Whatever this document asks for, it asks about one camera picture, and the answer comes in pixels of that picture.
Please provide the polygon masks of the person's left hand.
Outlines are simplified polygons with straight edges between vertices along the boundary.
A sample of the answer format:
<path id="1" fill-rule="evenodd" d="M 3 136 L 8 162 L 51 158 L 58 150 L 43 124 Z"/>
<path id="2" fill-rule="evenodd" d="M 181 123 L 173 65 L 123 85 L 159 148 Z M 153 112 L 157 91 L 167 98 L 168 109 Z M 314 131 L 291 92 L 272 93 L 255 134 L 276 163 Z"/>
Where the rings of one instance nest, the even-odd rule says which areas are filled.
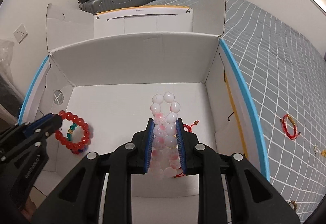
<path id="1" fill-rule="evenodd" d="M 28 197 L 24 208 L 21 210 L 21 213 L 28 221 L 30 221 L 35 211 L 36 205 L 34 202 L 32 202 L 31 198 Z"/>

